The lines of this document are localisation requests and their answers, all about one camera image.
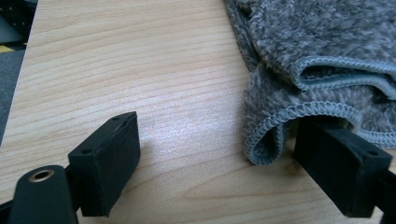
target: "gray fuzzy cloth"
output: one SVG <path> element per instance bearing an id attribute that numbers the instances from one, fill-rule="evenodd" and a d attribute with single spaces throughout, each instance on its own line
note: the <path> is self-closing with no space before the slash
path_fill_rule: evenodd
<path id="1" fill-rule="evenodd" d="M 225 0 L 250 70 L 245 152 L 275 161 L 292 121 L 332 116 L 396 148 L 396 2 Z"/>

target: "wood grain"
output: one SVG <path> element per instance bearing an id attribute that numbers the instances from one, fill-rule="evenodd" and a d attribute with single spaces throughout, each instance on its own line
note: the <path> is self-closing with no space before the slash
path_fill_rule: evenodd
<path id="1" fill-rule="evenodd" d="M 80 223 L 378 223 L 377 210 L 343 217 L 289 151 L 266 167 L 245 159 L 247 83 L 221 0 L 40 0 L 0 152 L 0 203 L 21 175 L 66 166 L 108 118 L 137 111 L 137 170 L 110 218 Z"/>

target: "black clamp jaw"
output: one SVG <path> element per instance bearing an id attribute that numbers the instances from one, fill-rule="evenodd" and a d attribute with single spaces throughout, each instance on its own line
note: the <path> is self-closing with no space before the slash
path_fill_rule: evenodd
<path id="1" fill-rule="evenodd" d="M 110 213 L 140 159 L 135 112 L 109 119 L 69 153 L 69 166 L 43 166 L 18 181 L 0 205 L 0 224 L 78 223 Z"/>
<path id="2" fill-rule="evenodd" d="M 396 223 L 396 175 L 392 157 L 331 118 L 300 120 L 294 159 L 347 217 L 371 217 Z"/>

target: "screw hole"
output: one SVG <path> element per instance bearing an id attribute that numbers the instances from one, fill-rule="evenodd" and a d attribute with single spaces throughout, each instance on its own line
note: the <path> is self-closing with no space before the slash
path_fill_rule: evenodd
<path id="1" fill-rule="evenodd" d="M 55 174 L 55 171 L 53 171 L 53 170 L 38 171 L 29 177 L 29 181 L 33 182 L 33 183 L 41 182 L 41 181 L 49 179 L 54 174 Z"/>
<path id="2" fill-rule="evenodd" d="M 378 153 L 372 150 L 367 151 L 372 156 L 378 156 Z"/>
<path id="3" fill-rule="evenodd" d="M 82 149 L 81 153 L 84 154 L 84 155 L 91 154 L 92 153 L 92 149 L 90 149 L 90 148 Z"/>

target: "wooden table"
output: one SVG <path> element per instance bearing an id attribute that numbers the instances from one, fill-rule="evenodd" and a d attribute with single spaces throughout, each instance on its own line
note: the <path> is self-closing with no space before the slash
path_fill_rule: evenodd
<path id="1" fill-rule="evenodd" d="M 270 166 L 247 161 L 247 83 L 222 0 L 40 0 L 0 152 L 0 203 L 21 175 L 66 166 L 107 119 L 137 111 L 132 179 L 110 218 L 80 223 L 378 223 L 379 210 L 343 217 L 289 150 Z"/>

